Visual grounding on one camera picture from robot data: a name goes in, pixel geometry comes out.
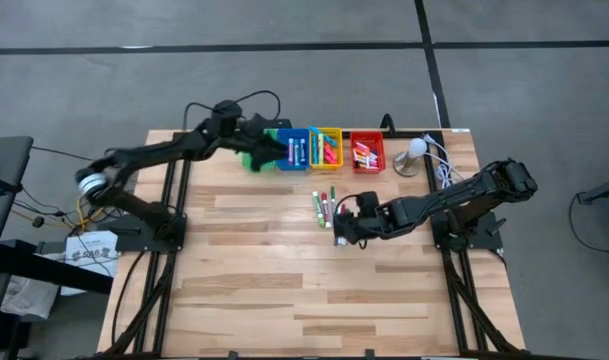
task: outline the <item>red marker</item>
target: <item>red marker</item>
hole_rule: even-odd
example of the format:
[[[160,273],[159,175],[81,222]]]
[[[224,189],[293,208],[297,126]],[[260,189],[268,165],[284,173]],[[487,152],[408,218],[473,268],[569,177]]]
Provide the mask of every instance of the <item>red marker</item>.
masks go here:
[[[328,207],[328,198],[326,197],[326,193],[322,193],[322,208],[324,208],[324,220],[326,221],[326,228],[329,229],[331,227],[331,211]]]

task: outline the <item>white cable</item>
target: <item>white cable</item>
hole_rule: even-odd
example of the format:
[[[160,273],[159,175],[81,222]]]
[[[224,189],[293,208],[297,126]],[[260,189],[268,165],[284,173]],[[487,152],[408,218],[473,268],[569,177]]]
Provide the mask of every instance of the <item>white cable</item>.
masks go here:
[[[435,169],[435,176],[442,182],[442,189],[455,183],[455,181],[453,181],[451,178],[451,172],[456,173],[461,179],[464,179],[462,174],[460,174],[459,171],[457,171],[453,166],[453,163],[451,162],[451,155],[449,155],[448,151],[446,151],[442,145],[438,144],[437,141],[433,140],[433,138],[428,134],[424,135],[422,139],[429,144],[437,146],[440,150],[444,151],[444,154],[446,155],[445,161],[429,152],[426,153],[426,155],[429,155],[442,163],[437,167],[437,169]]]
[[[451,171],[454,172],[455,174],[457,174],[457,176],[460,177],[460,179],[464,179],[464,176],[462,176],[462,174],[460,174],[459,171],[457,171],[454,167],[452,167],[451,164],[449,164],[447,161],[445,161],[444,159],[440,159],[438,156],[433,155],[431,153],[426,153],[425,155],[428,155],[434,159],[439,160],[442,164],[440,164],[437,169],[435,170],[435,176],[437,176],[437,178],[442,181],[442,189],[444,189],[445,187],[448,187],[450,185],[453,185],[455,183],[455,181],[453,181],[453,179],[449,178],[449,173],[448,173],[448,168],[447,166],[451,167]]]

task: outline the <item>blue bin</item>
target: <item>blue bin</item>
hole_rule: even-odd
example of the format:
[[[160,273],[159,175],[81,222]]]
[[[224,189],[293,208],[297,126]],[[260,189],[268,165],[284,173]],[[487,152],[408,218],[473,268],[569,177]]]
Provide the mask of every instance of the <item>blue bin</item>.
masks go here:
[[[277,129],[277,141],[288,146],[288,139],[293,139],[293,144],[298,145],[298,156],[300,163],[289,165],[288,158],[277,160],[277,167],[280,170],[306,170],[309,164],[309,130],[308,129]],[[304,160],[302,161],[302,140],[304,140]]]

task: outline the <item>paper sheet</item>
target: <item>paper sheet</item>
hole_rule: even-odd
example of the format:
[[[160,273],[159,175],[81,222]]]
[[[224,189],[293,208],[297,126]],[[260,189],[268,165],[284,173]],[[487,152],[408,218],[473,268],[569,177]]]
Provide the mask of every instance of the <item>paper sheet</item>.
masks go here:
[[[64,254],[36,255],[55,261],[64,260]],[[48,319],[57,289],[58,286],[51,283],[11,276],[0,310],[9,314],[31,314]]]
[[[65,262],[82,269],[115,277],[117,270],[116,243],[117,235],[110,231],[93,231],[80,236],[71,236],[66,239]],[[70,296],[83,292],[85,291],[62,287],[61,294]]]

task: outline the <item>green marker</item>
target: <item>green marker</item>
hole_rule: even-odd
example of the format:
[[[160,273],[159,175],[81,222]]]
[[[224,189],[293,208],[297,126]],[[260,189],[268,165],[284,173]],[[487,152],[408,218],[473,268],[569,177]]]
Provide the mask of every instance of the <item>green marker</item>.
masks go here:
[[[324,227],[326,222],[324,221],[322,203],[320,202],[320,197],[317,194],[317,191],[313,191],[313,206],[315,206],[315,211],[317,211],[317,221],[320,223],[320,227]]]
[[[335,216],[335,186],[331,186],[331,214]]]

